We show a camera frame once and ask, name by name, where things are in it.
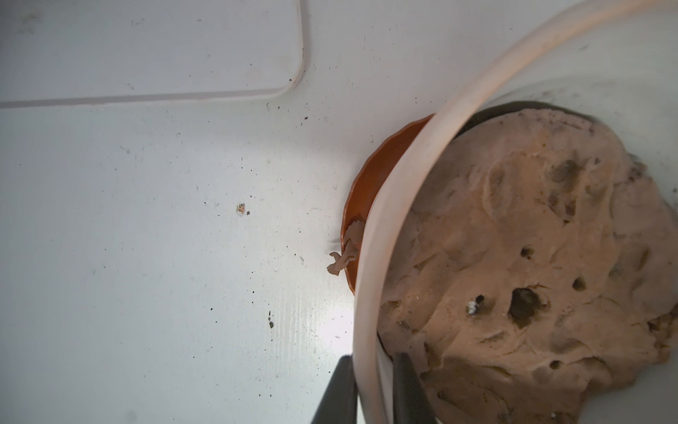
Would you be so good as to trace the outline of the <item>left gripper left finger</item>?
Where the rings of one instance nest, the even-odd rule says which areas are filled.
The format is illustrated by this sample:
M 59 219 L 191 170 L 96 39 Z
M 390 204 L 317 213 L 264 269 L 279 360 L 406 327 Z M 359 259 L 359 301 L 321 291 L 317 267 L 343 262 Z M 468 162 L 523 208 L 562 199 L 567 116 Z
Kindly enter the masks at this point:
M 331 376 L 312 424 L 356 424 L 358 387 L 351 355 L 343 356 Z

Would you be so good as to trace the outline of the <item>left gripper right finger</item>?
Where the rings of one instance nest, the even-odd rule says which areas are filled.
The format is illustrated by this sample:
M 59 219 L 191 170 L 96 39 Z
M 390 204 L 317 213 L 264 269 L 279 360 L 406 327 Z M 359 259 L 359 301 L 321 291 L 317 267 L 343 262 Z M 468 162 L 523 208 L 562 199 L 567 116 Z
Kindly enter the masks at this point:
M 393 415 L 395 424 L 436 424 L 434 411 L 407 353 L 393 358 Z

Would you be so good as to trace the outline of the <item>white ceramic pot with mud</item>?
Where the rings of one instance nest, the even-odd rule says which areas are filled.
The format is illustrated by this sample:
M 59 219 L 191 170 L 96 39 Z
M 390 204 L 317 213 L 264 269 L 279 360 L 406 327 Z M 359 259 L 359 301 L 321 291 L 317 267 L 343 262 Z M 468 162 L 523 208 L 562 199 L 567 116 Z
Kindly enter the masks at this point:
M 429 118 L 355 277 L 369 423 L 407 354 L 437 423 L 576 423 L 677 356 L 677 4 L 584 1 Z

